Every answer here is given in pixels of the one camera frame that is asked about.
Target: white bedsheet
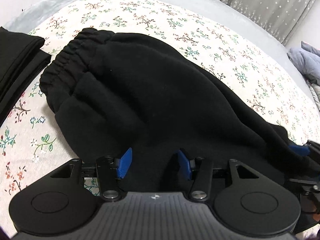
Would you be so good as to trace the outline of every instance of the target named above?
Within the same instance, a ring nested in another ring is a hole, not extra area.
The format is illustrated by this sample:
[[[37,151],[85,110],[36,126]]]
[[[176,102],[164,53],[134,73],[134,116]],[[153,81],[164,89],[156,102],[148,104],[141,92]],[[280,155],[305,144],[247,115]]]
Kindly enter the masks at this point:
[[[4,27],[10,31],[28,33],[45,19],[59,11],[64,6],[76,0],[44,0],[7,23]],[[276,60],[296,82],[298,87],[312,98],[308,86],[305,84],[301,74],[288,59],[287,49],[282,46],[273,36],[260,28],[246,16],[240,14],[219,0],[160,0],[185,9],[196,12],[204,17],[219,22],[230,28],[247,40],[251,41],[267,55]]]

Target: metal screw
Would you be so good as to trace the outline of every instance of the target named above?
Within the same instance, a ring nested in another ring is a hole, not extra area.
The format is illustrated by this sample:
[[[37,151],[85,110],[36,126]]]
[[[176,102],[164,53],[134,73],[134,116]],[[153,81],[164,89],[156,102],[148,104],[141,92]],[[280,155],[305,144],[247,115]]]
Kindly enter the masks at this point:
[[[105,192],[103,192],[102,194],[105,198],[108,199],[114,199],[117,198],[119,196],[119,193],[115,190],[106,190]]]
[[[314,186],[313,186],[313,189],[314,189],[315,191],[320,191],[318,185],[314,185]]]
[[[194,199],[203,199],[207,197],[207,194],[204,191],[196,190],[191,193],[191,197],[193,197]]]

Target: flower pattern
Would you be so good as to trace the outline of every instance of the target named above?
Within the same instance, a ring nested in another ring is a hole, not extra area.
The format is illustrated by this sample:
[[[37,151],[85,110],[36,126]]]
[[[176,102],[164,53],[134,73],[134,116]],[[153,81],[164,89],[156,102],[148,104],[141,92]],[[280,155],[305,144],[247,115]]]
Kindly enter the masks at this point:
[[[30,34],[45,37],[42,50],[54,60],[86,27],[143,33],[165,41],[224,82],[267,122],[283,125],[295,143],[320,142],[315,103],[276,61],[217,22],[157,0],[78,0]],[[39,79],[40,74],[0,127],[1,226],[9,236],[15,233],[8,214],[12,196],[76,157],[56,125]],[[95,179],[86,179],[85,188],[99,194]]]

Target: black fabric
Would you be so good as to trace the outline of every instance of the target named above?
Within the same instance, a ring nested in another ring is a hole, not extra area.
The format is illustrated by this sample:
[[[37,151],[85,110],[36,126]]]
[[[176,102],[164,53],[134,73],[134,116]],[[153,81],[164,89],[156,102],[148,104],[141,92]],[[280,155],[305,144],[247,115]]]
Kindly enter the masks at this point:
[[[284,128],[267,123],[171,46],[143,34],[83,29],[44,70],[40,88],[84,162],[132,147],[123,190],[180,190],[172,156],[180,147],[217,167],[238,159],[279,184],[285,175],[319,171],[287,147]]]
[[[0,126],[24,90],[44,69],[51,55],[40,48],[44,38],[0,27]]]

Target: fabric fold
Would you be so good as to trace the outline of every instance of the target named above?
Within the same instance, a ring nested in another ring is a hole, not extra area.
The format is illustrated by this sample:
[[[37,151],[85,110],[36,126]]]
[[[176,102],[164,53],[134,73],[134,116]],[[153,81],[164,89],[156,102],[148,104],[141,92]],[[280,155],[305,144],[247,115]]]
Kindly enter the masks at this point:
[[[13,33],[0,27],[0,126],[51,55],[40,48],[44,38]]]
[[[41,91],[52,98],[47,102],[52,111],[56,112],[65,98],[73,90],[93,58],[98,45],[103,44],[113,35],[109,31],[101,31],[98,35],[92,28],[85,28],[70,41],[52,62],[54,67],[46,68],[45,75],[41,77]]]

